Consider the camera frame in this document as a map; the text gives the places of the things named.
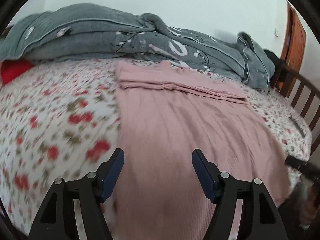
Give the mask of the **orange wooden door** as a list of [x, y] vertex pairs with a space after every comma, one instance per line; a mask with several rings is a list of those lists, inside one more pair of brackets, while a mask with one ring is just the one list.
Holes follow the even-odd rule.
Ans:
[[287, 3], [287, 26], [281, 59], [292, 70], [299, 72], [306, 44], [306, 32], [296, 10]]

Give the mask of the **black garment on rail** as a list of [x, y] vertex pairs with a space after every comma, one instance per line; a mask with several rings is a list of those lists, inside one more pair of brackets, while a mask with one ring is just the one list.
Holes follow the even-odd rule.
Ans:
[[264, 49], [264, 52], [267, 55], [267, 57], [273, 62], [276, 68], [283, 64], [286, 64], [286, 62], [280, 59], [279, 57], [277, 57], [277, 55], [274, 52], [267, 49]]

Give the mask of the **grey floral quilt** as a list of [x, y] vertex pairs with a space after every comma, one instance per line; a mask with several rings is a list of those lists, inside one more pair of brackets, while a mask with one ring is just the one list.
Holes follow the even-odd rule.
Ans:
[[166, 25], [154, 14], [129, 12], [91, 3], [29, 15], [1, 39], [1, 60], [65, 61], [129, 56], [170, 61], [264, 89], [275, 66], [247, 33], [235, 43]]

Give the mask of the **red pillow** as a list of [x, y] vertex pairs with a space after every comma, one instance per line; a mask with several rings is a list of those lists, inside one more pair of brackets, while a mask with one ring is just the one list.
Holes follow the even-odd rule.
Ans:
[[1, 63], [1, 82], [7, 85], [18, 76], [33, 68], [34, 64], [27, 60], [5, 60]]

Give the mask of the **floral bed sheet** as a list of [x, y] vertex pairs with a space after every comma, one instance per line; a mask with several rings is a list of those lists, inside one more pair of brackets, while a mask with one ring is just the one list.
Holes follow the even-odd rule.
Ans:
[[[56, 178], [79, 179], [120, 148], [114, 72], [119, 61], [156, 66], [132, 59], [39, 64], [1, 88], [1, 200], [21, 232], [29, 233]], [[192, 71], [237, 84], [281, 144], [285, 157], [309, 159], [310, 129], [279, 94], [259, 92], [209, 72]], [[299, 182], [299, 173], [286, 168], [291, 193]], [[113, 197], [114, 192], [101, 209], [112, 236], [120, 239], [114, 230]]]

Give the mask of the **pink knit sweater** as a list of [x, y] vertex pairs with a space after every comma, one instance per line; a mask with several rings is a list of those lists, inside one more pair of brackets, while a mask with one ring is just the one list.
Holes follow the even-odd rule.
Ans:
[[233, 82], [168, 61], [116, 63], [119, 147], [125, 161], [114, 190], [120, 239], [202, 239], [214, 206], [191, 162], [199, 148], [234, 178], [260, 178], [276, 205], [290, 193], [285, 152]]

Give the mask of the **white wall switch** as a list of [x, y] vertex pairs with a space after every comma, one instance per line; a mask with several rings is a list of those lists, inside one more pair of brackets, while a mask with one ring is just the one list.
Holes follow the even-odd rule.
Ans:
[[279, 33], [278, 33], [277, 28], [274, 29], [274, 36], [275, 36], [275, 37], [278, 37], [278, 36], [279, 36]]

